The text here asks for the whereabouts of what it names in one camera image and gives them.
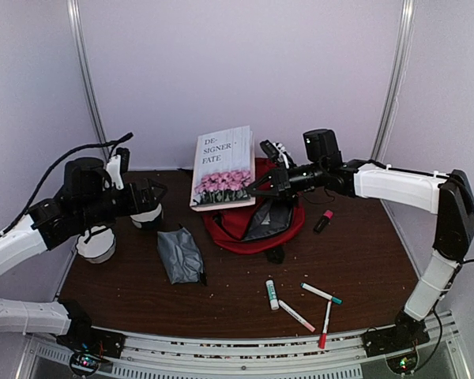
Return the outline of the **red backpack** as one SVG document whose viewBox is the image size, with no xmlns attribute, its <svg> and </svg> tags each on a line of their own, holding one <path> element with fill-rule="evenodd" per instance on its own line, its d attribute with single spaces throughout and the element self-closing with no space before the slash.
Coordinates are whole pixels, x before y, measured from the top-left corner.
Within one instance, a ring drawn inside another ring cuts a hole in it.
<svg viewBox="0 0 474 379">
<path fill-rule="evenodd" d="M 194 194 L 204 205 L 226 205 L 249 183 L 247 170 L 215 172 L 202 176 Z M 265 253 L 269 261 L 277 263 L 284 259 L 282 245 L 301 231 L 305 218 L 305 209 L 298 200 L 264 197 L 253 205 L 202 213 L 205 228 L 219 247 L 241 255 Z"/>
</svg>

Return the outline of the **flower cover book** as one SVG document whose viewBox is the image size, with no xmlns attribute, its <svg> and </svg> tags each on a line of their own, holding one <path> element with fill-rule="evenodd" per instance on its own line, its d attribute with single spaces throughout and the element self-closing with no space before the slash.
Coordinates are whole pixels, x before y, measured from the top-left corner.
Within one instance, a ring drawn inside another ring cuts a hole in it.
<svg viewBox="0 0 474 379">
<path fill-rule="evenodd" d="M 254 135 L 249 126 L 197 139 L 190 207 L 196 212 L 255 204 L 245 188 L 255 179 Z"/>
</svg>

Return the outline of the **grey pencil pouch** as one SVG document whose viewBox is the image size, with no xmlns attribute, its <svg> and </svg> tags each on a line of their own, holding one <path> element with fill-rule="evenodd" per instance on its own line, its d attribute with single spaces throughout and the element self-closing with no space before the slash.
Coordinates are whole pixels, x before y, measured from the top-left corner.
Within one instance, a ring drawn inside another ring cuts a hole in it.
<svg viewBox="0 0 474 379">
<path fill-rule="evenodd" d="M 182 224 L 175 231 L 157 233 L 157 252 L 171 284 L 208 285 L 201 251 L 193 235 Z"/>
</svg>

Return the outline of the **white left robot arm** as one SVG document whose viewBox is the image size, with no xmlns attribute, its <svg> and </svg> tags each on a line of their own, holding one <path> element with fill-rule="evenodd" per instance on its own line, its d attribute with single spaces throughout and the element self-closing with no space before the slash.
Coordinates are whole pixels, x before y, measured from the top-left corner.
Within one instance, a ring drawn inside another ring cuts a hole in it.
<svg viewBox="0 0 474 379">
<path fill-rule="evenodd" d="M 110 253 L 115 246 L 112 226 L 120 217 L 156 222 L 167 187 L 151 178 L 124 182 L 130 151 L 122 146 L 131 133 L 110 141 L 107 161 L 71 156 L 90 144 L 69 150 L 63 163 L 63 183 L 51 198 L 30 197 L 12 223 L 0 231 L 0 276 L 23 261 L 52 251 L 72 237 L 81 237 L 93 251 Z M 72 348 L 89 351 L 98 342 L 89 315 L 75 301 L 22 302 L 0 298 L 0 332 L 47 333 Z"/>
</svg>

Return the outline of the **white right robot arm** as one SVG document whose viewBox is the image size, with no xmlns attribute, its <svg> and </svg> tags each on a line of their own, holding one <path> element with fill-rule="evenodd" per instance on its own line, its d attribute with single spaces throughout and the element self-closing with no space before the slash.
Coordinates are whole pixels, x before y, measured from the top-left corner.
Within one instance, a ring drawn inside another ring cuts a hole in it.
<svg viewBox="0 0 474 379">
<path fill-rule="evenodd" d="M 345 162 L 331 129 L 303 134 L 309 162 L 298 166 L 281 144 L 268 140 L 262 151 L 275 167 L 246 186 L 253 197 L 291 199 L 318 187 L 346 197 L 391 201 L 422 209 L 437 217 L 432 255 L 394 326 L 387 343 L 406 348 L 418 339 L 424 319 L 449 290 L 474 238 L 474 197 L 466 173 L 421 172 L 376 160 Z"/>
</svg>

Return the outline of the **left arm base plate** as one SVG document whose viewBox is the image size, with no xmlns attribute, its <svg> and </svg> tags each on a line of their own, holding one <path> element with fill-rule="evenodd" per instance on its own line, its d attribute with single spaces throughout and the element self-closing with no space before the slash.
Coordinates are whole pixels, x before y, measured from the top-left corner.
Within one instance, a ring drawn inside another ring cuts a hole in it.
<svg viewBox="0 0 474 379">
<path fill-rule="evenodd" d="M 97 358 L 120 358 L 126 342 L 126 336 L 120 332 L 81 323 L 71 325 L 65 335 L 57 335 L 55 339 L 73 352 Z"/>
</svg>

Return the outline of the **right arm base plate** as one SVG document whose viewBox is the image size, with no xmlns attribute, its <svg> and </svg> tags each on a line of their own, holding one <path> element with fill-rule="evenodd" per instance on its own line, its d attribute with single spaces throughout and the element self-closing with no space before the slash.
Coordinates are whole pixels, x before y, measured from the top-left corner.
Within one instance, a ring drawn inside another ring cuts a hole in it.
<svg viewBox="0 0 474 379">
<path fill-rule="evenodd" d="M 404 326 L 396 325 L 368 330 L 362 334 L 363 347 L 368 358 L 407 350 L 430 340 L 428 332 L 423 328 L 411 332 Z"/>
</svg>

